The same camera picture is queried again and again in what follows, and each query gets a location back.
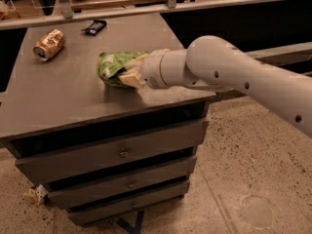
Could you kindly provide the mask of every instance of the snack bag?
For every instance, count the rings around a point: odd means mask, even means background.
[[[101,53],[98,58],[97,75],[106,84],[114,87],[138,88],[138,83],[129,83],[129,76],[139,79],[139,65],[147,56],[147,52]]]

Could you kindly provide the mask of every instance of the concrete floor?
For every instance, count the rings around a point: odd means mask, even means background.
[[[145,209],[140,233],[312,233],[312,139],[248,97],[211,105],[208,118],[189,192]],[[78,227],[37,207],[14,161],[0,149],[0,234],[139,233],[137,212]]]

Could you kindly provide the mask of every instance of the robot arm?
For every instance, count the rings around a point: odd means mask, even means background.
[[[250,58],[218,37],[200,37],[187,50],[155,51],[141,75],[152,89],[235,89],[312,137],[312,79]]]

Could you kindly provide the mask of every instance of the gray table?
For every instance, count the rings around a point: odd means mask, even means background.
[[[17,167],[77,224],[186,193],[215,100],[184,88],[105,86],[101,52],[182,46],[157,14],[108,19],[96,37],[80,31],[90,23],[28,28],[0,107],[0,141]],[[44,62],[32,48],[51,28],[67,43]]]

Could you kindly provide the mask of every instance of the crumpled bag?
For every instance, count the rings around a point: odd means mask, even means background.
[[[130,88],[131,86],[124,84],[118,78],[118,74],[129,69],[128,66],[125,66],[127,62],[144,54],[147,54],[147,52],[101,53],[98,57],[97,75],[104,83],[110,86]]]

